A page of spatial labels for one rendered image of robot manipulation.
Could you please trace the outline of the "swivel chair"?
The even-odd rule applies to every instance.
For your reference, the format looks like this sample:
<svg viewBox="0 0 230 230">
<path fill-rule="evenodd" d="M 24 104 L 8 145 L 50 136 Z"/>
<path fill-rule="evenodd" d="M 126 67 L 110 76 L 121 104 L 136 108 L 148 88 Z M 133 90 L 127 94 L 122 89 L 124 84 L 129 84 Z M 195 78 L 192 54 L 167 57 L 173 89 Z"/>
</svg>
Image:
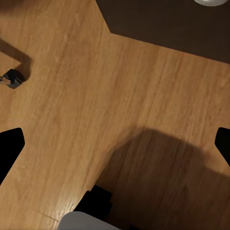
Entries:
<svg viewBox="0 0 230 230">
<path fill-rule="evenodd" d="M 10 69 L 2 77 L 0 76 L 0 84 L 6 84 L 10 88 L 17 88 L 24 81 L 24 76 L 19 71 L 14 69 Z"/>
</svg>

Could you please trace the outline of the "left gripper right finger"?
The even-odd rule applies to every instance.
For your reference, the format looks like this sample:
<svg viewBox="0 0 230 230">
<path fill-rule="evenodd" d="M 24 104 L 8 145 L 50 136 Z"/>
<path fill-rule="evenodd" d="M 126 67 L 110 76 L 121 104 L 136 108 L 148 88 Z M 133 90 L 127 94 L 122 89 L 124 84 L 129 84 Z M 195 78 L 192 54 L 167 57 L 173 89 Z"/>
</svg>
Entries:
<svg viewBox="0 0 230 230">
<path fill-rule="evenodd" d="M 223 127 L 218 129 L 215 145 L 230 166 L 230 129 Z"/>
</svg>

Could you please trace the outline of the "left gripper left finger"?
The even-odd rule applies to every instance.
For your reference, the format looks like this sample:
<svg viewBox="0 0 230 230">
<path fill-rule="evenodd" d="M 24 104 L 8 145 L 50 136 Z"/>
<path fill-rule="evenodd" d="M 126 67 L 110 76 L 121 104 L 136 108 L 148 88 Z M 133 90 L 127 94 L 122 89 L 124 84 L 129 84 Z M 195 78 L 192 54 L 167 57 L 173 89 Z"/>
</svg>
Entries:
<svg viewBox="0 0 230 230">
<path fill-rule="evenodd" d="M 24 146 L 24 135 L 20 127 L 0 133 L 0 185 Z"/>
</svg>

